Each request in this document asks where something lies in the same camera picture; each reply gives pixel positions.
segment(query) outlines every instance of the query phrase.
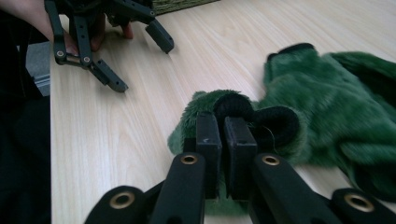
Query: green fur fabric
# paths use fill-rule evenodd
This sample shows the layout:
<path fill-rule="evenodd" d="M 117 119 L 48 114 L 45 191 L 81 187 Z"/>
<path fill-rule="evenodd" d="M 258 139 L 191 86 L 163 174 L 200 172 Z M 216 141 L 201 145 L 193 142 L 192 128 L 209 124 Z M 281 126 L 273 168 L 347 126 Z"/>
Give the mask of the green fur fabric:
<path fill-rule="evenodd" d="M 379 199 L 396 202 L 396 63 L 364 52 L 327 53 L 298 44 L 271 54 L 264 66 L 266 95 L 255 111 L 282 105 L 300 123 L 291 142 L 263 150 L 291 164 L 338 166 L 351 184 Z M 174 154 L 195 136 L 198 113 L 213 111 L 232 90 L 198 91 L 168 138 Z M 211 215 L 246 213 L 244 203 L 206 202 Z"/>

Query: light wood tabletop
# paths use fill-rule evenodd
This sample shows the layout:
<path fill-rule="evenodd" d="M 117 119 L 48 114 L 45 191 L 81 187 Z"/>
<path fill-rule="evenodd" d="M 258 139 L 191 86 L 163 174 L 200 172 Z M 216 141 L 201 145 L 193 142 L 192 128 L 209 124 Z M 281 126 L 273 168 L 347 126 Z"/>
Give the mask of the light wood tabletop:
<path fill-rule="evenodd" d="M 196 91 L 231 89 L 251 100 L 265 95 L 266 57 L 301 42 L 319 53 L 359 50 L 396 62 L 393 0 L 221 0 L 157 17 L 175 40 L 163 53 L 134 22 L 134 39 L 107 27 L 94 54 L 125 81 L 118 93 L 89 71 L 51 57 L 53 223 L 83 223 L 109 190 L 143 191 L 163 181 L 174 157 L 167 138 Z M 338 169 L 296 167 L 325 197 L 348 187 Z M 393 211 L 396 205 L 386 203 Z M 205 223 L 251 223 L 205 217 Z"/>

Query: screw hole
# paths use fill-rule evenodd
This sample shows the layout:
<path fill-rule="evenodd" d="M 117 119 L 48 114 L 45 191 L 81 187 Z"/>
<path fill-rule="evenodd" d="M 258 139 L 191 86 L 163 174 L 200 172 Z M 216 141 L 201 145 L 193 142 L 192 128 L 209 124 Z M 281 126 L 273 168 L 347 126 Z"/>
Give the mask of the screw hole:
<path fill-rule="evenodd" d="M 186 165 L 192 165 L 195 164 L 198 161 L 198 158 L 192 155 L 184 156 L 181 158 L 181 162 L 183 162 Z"/>
<path fill-rule="evenodd" d="M 124 191 L 114 195 L 110 200 L 110 206 L 114 209 L 126 208 L 134 202 L 134 194 Z"/>
<path fill-rule="evenodd" d="M 268 165 L 279 165 L 280 161 L 279 159 L 273 157 L 273 156 L 264 156 L 262 157 L 262 161 L 265 162 Z"/>
<path fill-rule="evenodd" d="M 358 209 L 359 211 L 369 213 L 375 210 L 373 204 L 369 200 L 358 194 L 349 193 L 344 197 L 344 199 L 351 207 Z"/>

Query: green furry glove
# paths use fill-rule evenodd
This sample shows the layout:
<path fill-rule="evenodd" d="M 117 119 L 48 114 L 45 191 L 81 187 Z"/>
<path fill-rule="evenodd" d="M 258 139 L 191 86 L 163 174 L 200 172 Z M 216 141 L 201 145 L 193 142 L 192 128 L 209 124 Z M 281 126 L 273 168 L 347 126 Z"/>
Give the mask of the green furry glove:
<path fill-rule="evenodd" d="M 264 85 L 257 108 L 289 106 L 306 129 L 290 161 L 338 166 L 355 187 L 396 202 L 396 63 L 362 52 L 320 57 L 300 44 L 268 57 Z"/>
<path fill-rule="evenodd" d="M 303 132 L 300 132 L 299 120 L 292 110 L 284 106 L 254 110 L 246 96 L 236 91 L 227 90 L 198 91 L 193 95 L 191 102 L 184 110 L 180 123 L 168 138 L 168 146 L 174 154 L 183 151 L 185 139 L 196 137 L 197 116 L 206 111 L 215 116 L 220 135 L 224 133 L 224 120 L 227 117 L 243 118 L 257 142 L 258 153 L 262 151 L 262 148 L 265 148 L 266 151 L 274 149 L 283 156 L 298 154 L 298 150 L 295 150 L 297 147 L 289 143 L 299 143 L 300 141 L 294 139 L 299 139 L 298 133 Z M 222 142 L 221 154 L 224 167 L 220 173 L 227 175 L 222 175 L 219 180 L 219 198 L 205 201 L 205 213 L 207 215 L 245 215 L 248 204 L 233 201 L 226 195 L 231 194 L 235 198 L 246 196 L 246 190 L 249 189 L 251 183 L 241 179 L 235 180 L 236 182 L 240 181 L 238 185 L 247 185 L 246 190 L 235 189 L 235 182 L 230 178 L 230 176 L 234 176 L 234 172 L 231 172 L 230 167 L 238 170 L 249 169 L 249 167 L 226 159 L 229 158 L 229 149 L 224 145 L 225 140 Z"/>

